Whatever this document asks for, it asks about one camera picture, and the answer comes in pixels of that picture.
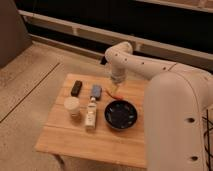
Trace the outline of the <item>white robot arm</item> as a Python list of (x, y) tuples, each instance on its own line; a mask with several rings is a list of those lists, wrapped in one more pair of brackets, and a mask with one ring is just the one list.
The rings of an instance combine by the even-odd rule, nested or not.
[(167, 60), (137, 56), (121, 42), (105, 51), (111, 79), (127, 69), (148, 80), (144, 92), (147, 171), (208, 171), (203, 117), (213, 105), (213, 74)]

